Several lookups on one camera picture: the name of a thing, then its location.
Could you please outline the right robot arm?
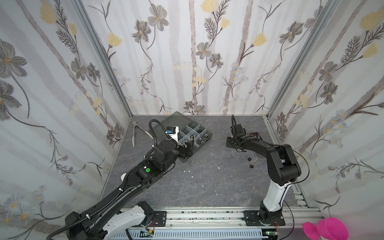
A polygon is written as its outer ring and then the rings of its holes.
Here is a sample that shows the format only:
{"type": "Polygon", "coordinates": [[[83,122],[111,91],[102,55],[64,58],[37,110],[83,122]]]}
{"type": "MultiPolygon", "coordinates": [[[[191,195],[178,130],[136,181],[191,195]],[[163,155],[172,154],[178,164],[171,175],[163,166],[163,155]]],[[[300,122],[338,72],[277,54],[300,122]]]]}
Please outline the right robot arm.
{"type": "Polygon", "coordinates": [[[272,144],[264,141],[259,133],[248,134],[234,115],[231,116],[231,136],[227,138],[226,147],[237,152],[252,151],[267,161],[270,185],[267,195],[260,203],[255,217],[248,217],[252,222],[262,226],[278,224],[283,218],[283,201],[289,188],[297,184],[302,174],[301,167],[290,145],[272,144]]]}

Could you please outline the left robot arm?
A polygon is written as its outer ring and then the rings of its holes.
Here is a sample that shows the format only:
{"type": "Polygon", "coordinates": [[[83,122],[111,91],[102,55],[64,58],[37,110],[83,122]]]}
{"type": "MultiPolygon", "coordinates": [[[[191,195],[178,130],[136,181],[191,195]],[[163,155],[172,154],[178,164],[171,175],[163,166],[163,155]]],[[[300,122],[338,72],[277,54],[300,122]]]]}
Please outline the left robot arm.
{"type": "Polygon", "coordinates": [[[47,236],[66,233],[69,240],[105,240],[111,233],[108,222],[133,197],[148,189],[171,171],[178,158],[188,159],[193,155],[194,139],[179,143],[175,127],[165,128],[156,119],[149,121],[149,129],[154,139],[153,147],[144,159],[124,176],[122,183],[101,201],[83,211],[72,212],[65,221],[66,225],[47,236]]]}

